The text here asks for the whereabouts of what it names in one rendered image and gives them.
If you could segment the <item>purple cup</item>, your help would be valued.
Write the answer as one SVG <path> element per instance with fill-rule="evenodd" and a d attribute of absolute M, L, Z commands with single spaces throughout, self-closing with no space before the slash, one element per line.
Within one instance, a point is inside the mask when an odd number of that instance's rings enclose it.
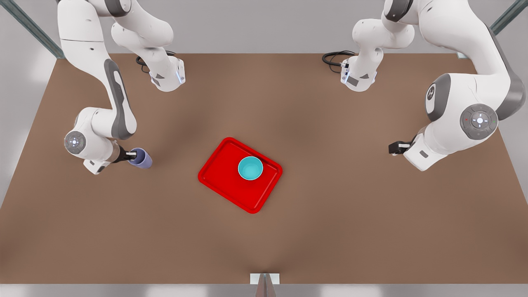
<path fill-rule="evenodd" d="M 128 160 L 128 162 L 134 167 L 147 169 L 152 166 L 153 161 L 150 155 L 144 149 L 138 147 L 132 149 L 130 152 L 137 152 L 137 158 Z"/>

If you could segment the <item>red tray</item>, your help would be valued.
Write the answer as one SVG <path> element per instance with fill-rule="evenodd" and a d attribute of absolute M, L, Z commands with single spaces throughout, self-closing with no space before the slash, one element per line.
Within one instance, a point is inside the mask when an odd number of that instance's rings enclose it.
<path fill-rule="evenodd" d="M 263 173 L 256 180 L 245 180 L 238 173 L 240 160 L 247 156 L 257 157 L 263 163 Z M 227 137 L 200 170 L 198 179 L 249 214 L 256 214 L 262 209 L 282 173 L 283 169 L 278 163 L 242 142 Z"/>

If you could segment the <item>teal bowl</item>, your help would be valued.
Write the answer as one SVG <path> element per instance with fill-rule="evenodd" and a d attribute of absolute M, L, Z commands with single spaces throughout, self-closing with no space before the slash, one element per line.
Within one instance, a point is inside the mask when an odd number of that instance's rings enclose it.
<path fill-rule="evenodd" d="M 262 175 L 264 166 L 261 160 L 254 156 L 247 156 L 240 160 L 238 164 L 238 173 L 245 180 L 256 180 Z"/>

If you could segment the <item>silver frame post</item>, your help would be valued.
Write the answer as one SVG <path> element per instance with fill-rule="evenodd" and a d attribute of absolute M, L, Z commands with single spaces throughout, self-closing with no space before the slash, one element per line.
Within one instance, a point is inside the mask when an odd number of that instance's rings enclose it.
<path fill-rule="evenodd" d="M 528 0 L 468 0 L 471 9 L 500 41 L 508 57 L 528 46 Z"/>
<path fill-rule="evenodd" d="M 0 0 L 0 5 L 43 45 L 56 59 L 65 59 L 62 49 L 38 26 L 14 0 Z"/>
<path fill-rule="evenodd" d="M 280 284 L 280 274 L 251 273 L 250 284 L 257 285 L 256 297 L 276 297 L 274 285 Z"/>

